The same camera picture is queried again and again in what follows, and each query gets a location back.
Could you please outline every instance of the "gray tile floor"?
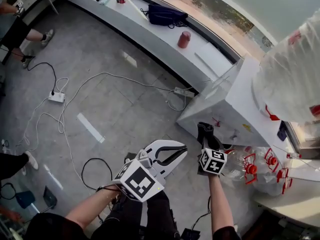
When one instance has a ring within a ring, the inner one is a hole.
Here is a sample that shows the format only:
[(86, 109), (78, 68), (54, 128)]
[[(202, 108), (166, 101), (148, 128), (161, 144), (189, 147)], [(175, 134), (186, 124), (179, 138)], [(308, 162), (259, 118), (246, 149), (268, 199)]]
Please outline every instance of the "gray tile floor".
[[(173, 89), (183, 87), (147, 55), (113, 30), (87, 13), (61, 2), (59, 15), (48, 13), (34, 28), (44, 32), (56, 30), (55, 37), (45, 49), (33, 43), (36, 59), (31, 63), (48, 62), (54, 66), (57, 78), (68, 77), (65, 89), (67, 101), (89, 77), (102, 72), (121, 75), (144, 84)], [(11, 149), (23, 137), (33, 109), (48, 96), (54, 84), (52, 70), (41, 65), (32, 71), (23, 70), (12, 58), (6, 65), (6, 97), (0, 103), (0, 137), (9, 140)], [(183, 100), (171, 96), (172, 105), (183, 107)], [(170, 198), (178, 229), (190, 228), (196, 218), (206, 212), (209, 197), (208, 179), (197, 175), (197, 155), (201, 152), (196, 139), (175, 124), (180, 112), (166, 103), (167, 92), (110, 75), (99, 75), (87, 82), (65, 111), (66, 133), (72, 150), (74, 166), (80, 174), (90, 158), (103, 158), (113, 174), (121, 168), (127, 152), (137, 152), (156, 139), (172, 139), (187, 145), (188, 155), (167, 178), (166, 193)], [(37, 145), (36, 123), (41, 113), (59, 117), (62, 105), (46, 101), (36, 112), (27, 131), (29, 149)], [(105, 138), (98, 142), (78, 120), (81, 113)], [(17, 173), (10, 182), (17, 190), (30, 189), (36, 196), (35, 206), (43, 210), (44, 187), (48, 186), (58, 198), (52, 211), (62, 216), (85, 199), (89, 193), (76, 175), (64, 134), (58, 132), (58, 123), (42, 115), (38, 124), (39, 145), (33, 152), (39, 170), (27, 166), (27, 176)], [(17, 154), (24, 151), (17, 148)], [(106, 166), (93, 161), (84, 172), (86, 183), (93, 187), (110, 181)], [(255, 220), (260, 210), (250, 201), (252, 189), (234, 185), (223, 179), (223, 187), (230, 202), (234, 221), (243, 232)], [(8, 201), (15, 207), (15, 201)], [(26, 219), (34, 210), (20, 211)], [(99, 225), (96, 220), (90, 230)], [(201, 239), (211, 239), (209, 216), (196, 226)]]

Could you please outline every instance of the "white power strip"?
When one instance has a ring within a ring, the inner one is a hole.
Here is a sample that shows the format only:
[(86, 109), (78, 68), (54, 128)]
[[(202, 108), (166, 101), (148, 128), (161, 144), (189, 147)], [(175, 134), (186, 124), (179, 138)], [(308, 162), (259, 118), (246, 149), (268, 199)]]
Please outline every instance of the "white power strip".
[(65, 102), (66, 95), (61, 92), (55, 92), (54, 95), (52, 95), (51, 91), (49, 93), (49, 101), (64, 103)]
[(194, 98), (195, 94), (192, 91), (181, 89), (179, 87), (174, 88), (174, 93), (189, 98)]

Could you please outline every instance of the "clear plastic wrap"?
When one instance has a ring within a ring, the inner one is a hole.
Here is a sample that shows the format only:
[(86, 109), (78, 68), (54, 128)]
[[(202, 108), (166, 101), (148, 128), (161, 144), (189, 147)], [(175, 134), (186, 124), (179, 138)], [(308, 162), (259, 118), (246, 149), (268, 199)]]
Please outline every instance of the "clear plastic wrap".
[(259, 108), (287, 122), (320, 117), (320, 10), (262, 59), (253, 79)]

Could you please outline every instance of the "blue bag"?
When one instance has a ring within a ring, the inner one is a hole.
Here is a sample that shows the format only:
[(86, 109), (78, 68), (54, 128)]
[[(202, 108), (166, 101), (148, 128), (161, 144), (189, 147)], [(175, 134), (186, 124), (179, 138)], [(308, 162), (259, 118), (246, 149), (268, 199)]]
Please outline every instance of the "blue bag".
[(141, 11), (144, 15), (148, 15), (151, 24), (168, 26), (170, 29), (173, 29), (175, 26), (187, 27), (185, 24), (185, 20), (188, 17), (187, 13), (158, 4), (149, 4), (148, 7), (148, 11), (144, 11), (143, 9)]

